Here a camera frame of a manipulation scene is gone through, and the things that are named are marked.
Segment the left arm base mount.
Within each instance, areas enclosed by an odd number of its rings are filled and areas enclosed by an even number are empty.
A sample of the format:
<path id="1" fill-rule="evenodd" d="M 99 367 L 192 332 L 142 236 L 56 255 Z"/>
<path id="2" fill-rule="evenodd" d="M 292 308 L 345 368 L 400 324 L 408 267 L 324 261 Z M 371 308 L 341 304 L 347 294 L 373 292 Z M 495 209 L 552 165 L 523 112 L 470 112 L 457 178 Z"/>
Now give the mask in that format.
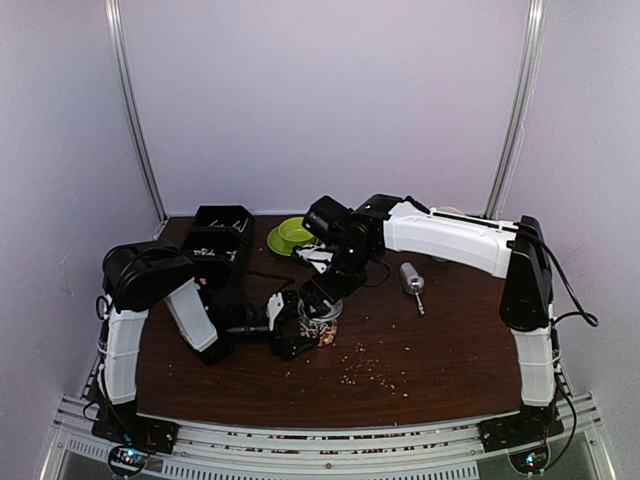
<path id="1" fill-rule="evenodd" d="M 91 433 L 113 443 L 106 459 L 111 472 L 117 478 L 131 479 L 141 474 L 155 455 L 173 452 L 178 431 L 175 422 L 140 416 L 131 405 L 113 406 L 104 401 Z"/>

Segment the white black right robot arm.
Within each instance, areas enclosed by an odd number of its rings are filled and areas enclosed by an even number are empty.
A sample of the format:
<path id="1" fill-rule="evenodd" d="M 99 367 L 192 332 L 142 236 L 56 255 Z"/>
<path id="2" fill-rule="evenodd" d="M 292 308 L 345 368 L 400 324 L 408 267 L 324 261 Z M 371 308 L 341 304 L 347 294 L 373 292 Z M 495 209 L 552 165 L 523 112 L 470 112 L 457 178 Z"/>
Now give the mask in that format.
<path id="1" fill-rule="evenodd" d="M 553 280 L 550 255 L 537 219 L 483 220 L 429 208 L 414 198 L 375 194 L 356 209 L 330 196 L 314 202 L 304 227 L 336 250 L 322 272 L 300 288 L 309 313 L 330 307 L 363 287 L 367 266 L 389 251 L 441 258 L 504 282 L 499 316 L 515 342 L 521 403 L 513 419 L 519 440 L 535 440 L 551 424 L 555 397 L 552 341 Z"/>

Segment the green saucer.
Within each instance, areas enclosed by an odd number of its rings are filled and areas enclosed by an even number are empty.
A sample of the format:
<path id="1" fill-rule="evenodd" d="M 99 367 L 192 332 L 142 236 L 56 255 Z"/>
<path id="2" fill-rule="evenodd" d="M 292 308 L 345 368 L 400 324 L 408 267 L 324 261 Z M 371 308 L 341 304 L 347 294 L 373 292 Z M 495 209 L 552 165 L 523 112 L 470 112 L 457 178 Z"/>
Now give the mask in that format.
<path id="1" fill-rule="evenodd" d="M 314 236 L 314 239 L 311 242 L 306 243 L 304 245 L 296 245 L 296 246 L 316 245 L 318 243 L 319 243 L 319 239 L 316 236 Z M 267 237 L 267 245 L 272 252 L 281 256 L 290 256 L 293 248 L 296 247 L 296 246 L 286 245 L 280 238 L 277 232 L 277 228 L 272 229 L 271 232 L 269 233 Z"/>

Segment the black three-compartment candy tray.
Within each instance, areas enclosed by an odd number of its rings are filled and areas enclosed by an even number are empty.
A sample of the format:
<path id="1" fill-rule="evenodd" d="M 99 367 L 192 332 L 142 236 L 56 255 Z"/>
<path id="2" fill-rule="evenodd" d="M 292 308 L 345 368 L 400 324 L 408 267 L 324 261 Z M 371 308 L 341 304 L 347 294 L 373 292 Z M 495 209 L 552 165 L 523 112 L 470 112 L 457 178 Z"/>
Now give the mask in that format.
<path id="1" fill-rule="evenodd" d="M 241 205 L 201 205 L 180 253 L 196 268 L 207 303 L 235 293 L 241 284 L 255 218 Z"/>

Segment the green bowl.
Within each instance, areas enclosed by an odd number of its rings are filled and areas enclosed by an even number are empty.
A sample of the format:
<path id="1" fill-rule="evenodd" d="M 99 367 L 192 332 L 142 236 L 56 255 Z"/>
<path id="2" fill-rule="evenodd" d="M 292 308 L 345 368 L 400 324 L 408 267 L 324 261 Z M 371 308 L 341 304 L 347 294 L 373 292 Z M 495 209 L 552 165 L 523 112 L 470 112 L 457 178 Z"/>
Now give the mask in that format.
<path id="1" fill-rule="evenodd" d="M 286 245 L 304 245 L 314 239 L 314 235 L 304 227 L 303 222 L 302 216 L 294 216 L 278 225 L 277 232 Z"/>

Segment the silver jar lid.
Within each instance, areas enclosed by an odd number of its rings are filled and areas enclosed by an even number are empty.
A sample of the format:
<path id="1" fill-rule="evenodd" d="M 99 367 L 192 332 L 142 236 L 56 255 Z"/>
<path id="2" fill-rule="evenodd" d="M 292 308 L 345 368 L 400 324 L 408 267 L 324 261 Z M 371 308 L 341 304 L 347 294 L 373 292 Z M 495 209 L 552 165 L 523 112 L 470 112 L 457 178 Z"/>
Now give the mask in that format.
<path id="1" fill-rule="evenodd" d="M 312 321 L 329 322 L 337 320 L 342 314 L 343 309 L 344 302 L 342 300 L 334 304 L 325 301 L 320 310 L 307 306 L 303 300 L 298 302 L 298 314 L 300 317 Z"/>

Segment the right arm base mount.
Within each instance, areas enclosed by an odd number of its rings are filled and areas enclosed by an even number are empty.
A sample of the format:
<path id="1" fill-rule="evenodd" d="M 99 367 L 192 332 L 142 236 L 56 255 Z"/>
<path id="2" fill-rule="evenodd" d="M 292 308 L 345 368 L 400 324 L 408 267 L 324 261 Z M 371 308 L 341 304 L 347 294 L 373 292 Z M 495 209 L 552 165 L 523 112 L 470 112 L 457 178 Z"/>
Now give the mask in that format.
<path id="1" fill-rule="evenodd" d="M 483 420 L 478 432 L 486 453 L 506 451 L 518 473 L 542 474 L 551 463 L 551 437 L 564 432 L 555 406 L 522 406 L 518 413 Z"/>

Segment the silver metal scoop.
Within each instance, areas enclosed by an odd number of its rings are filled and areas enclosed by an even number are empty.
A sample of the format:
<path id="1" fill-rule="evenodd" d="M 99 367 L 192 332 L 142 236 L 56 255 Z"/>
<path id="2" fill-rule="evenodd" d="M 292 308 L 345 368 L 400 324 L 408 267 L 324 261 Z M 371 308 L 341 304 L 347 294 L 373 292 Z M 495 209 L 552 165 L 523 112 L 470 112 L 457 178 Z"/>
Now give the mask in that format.
<path id="1" fill-rule="evenodd" d="M 409 262 L 404 262 L 400 265 L 399 278 L 403 291 L 416 300 L 419 315 L 424 316 L 426 314 L 424 303 L 422 301 L 422 294 L 425 287 L 424 278 Z"/>

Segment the clear plastic jar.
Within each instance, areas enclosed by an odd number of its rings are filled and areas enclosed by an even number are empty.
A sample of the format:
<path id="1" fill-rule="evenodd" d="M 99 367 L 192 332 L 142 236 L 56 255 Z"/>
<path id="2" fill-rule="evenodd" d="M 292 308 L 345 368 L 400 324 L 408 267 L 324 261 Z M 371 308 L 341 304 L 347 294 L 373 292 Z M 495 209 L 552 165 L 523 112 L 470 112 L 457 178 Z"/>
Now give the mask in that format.
<path id="1" fill-rule="evenodd" d="M 299 320 L 299 332 L 302 337 L 315 339 L 319 348 L 331 345 L 338 331 L 338 321 L 335 319 L 310 319 L 302 317 Z"/>

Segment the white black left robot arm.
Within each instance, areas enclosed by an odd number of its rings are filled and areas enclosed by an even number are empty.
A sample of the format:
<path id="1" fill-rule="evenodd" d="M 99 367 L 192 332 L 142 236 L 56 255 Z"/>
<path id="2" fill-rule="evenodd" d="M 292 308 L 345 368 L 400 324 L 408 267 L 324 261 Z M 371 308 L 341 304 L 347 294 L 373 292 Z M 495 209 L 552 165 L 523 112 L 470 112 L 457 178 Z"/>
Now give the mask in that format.
<path id="1" fill-rule="evenodd" d="M 318 345 L 313 337 L 284 336 L 280 325 L 293 317 L 298 303 L 290 290 L 273 294 L 266 303 L 263 326 L 240 326 L 217 318 L 201 297 L 193 261 L 164 240 L 121 244 L 102 260 L 103 293 L 96 314 L 103 322 L 98 342 L 101 358 L 98 388 L 112 405 L 103 420 L 123 444 L 144 433 L 138 415 L 122 405 L 137 398 L 137 366 L 145 323 L 158 303 L 167 306 L 179 333 L 206 365 L 231 355 L 236 339 L 264 336 L 275 355 L 291 360 Z"/>

